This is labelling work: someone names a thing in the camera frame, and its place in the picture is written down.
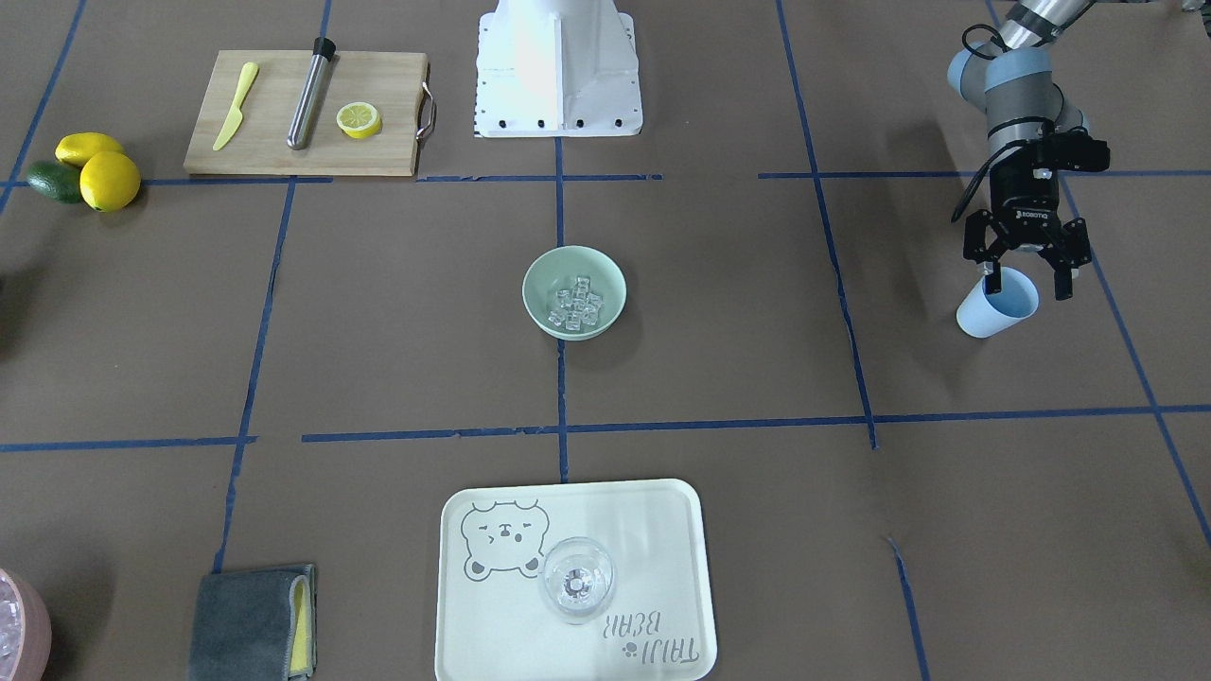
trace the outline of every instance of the cutting board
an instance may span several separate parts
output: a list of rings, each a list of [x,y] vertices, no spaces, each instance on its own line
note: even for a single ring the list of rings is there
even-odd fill
[[[243,122],[235,137],[212,150],[226,119],[240,69],[260,67],[240,108]],[[327,95],[311,143],[298,151],[286,133],[311,65],[308,50],[224,50],[214,61],[197,125],[185,154],[190,173],[411,176],[417,170],[417,126],[429,57],[409,52],[337,52]],[[352,139],[337,127],[337,111],[350,102],[369,102],[383,116],[383,130]]]

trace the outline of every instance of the folded towel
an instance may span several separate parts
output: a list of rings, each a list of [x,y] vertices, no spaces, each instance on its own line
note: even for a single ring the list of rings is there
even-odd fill
[[[314,673],[314,565],[202,578],[189,681],[286,681]]]

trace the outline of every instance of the pink bowl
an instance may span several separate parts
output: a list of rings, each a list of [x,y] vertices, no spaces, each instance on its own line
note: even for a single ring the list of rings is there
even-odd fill
[[[11,572],[0,570],[17,593],[17,605],[21,607],[22,631],[17,643],[17,665],[13,668],[12,681],[38,681],[46,670],[46,658],[51,654],[51,617],[46,613],[46,603],[24,579]]]

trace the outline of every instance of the bear drawing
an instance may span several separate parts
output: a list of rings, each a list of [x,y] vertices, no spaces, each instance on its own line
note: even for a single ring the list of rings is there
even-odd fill
[[[472,582],[483,582],[493,572],[516,570],[527,579],[538,577],[543,567],[543,538],[550,519],[533,504],[494,503],[481,509],[472,505],[463,516],[463,538],[467,557],[463,572]]]

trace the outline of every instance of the lemon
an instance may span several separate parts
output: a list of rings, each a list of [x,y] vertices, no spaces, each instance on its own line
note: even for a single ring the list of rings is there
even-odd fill
[[[58,161],[38,161],[29,165],[25,181],[34,191],[61,204],[84,201],[80,196],[80,168],[75,166]]]
[[[88,159],[99,151],[117,151],[125,154],[122,145],[113,137],[101,132],[78,132],[59,139],[54,148],[54,158],[64,164],[82,168]]]
[[[354,139],[365,139],[383,130],[383,119],[373,104],[354,102],[337,111],[337,125]]]
[[[80,171],[80,195],[102,212],[116,211],[139,193],[139,168],[117,151],[101,151]]]

